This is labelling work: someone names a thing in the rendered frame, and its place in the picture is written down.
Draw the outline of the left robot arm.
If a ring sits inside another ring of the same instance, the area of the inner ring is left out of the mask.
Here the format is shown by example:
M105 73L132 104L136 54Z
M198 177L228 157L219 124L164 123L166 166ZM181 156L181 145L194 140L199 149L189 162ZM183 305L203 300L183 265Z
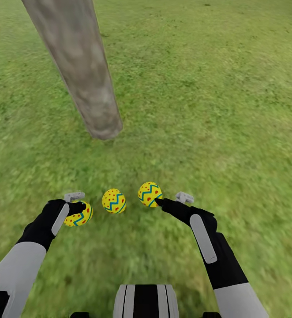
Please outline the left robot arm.
M42 213L26 226L22 237L0 262L0 318L20 318L38 271L52 240L66 217L82 213L86 204L72 200L85 198L84 192L48 201Z

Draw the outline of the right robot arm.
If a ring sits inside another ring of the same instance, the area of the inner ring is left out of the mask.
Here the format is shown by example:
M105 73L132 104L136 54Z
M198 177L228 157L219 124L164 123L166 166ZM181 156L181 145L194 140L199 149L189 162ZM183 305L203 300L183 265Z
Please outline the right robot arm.
M249 284L224 235L217 232L214 213L186 202L194 198L177 193L176 200L155 199L162 211L191 227L213 287L221 318L270 318Z

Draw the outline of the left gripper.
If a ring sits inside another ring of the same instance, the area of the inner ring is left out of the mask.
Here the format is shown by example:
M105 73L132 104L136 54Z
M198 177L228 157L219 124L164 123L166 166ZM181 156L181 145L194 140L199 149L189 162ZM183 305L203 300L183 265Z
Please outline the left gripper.
M69 203L71 206L71 213L68 216L73 214L82 213L86 209L86 204L82 204L81 201Z

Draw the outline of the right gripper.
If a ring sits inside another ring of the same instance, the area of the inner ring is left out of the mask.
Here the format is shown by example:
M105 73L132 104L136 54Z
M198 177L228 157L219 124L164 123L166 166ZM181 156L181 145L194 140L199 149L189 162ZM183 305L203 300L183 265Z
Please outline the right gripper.
M155 202L157 205L160 205L162 207L162 211L171 213L177 219L180 219L179 212L181 208L186 206L181 202L176 202L168 198L165 198L164 201L162 199L155 199Z

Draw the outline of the easter egg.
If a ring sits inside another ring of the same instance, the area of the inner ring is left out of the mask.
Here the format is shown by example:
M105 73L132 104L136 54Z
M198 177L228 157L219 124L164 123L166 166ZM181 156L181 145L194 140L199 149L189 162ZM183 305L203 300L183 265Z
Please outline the easter egg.
M73 214L66 217L64 223L69 227L77 227L87 223L93 216L93 208L87 203L82 201L82 204L86 204L86 209L82 213Z
M155 182L146 182L140 187L138 197L143 204L149 207L157 207L160 205L156 204L155 199L162 199L162 192Z
M102 206L111 213L124 212L126 208L126 200L124 195L118 189L108 190L102 200Z

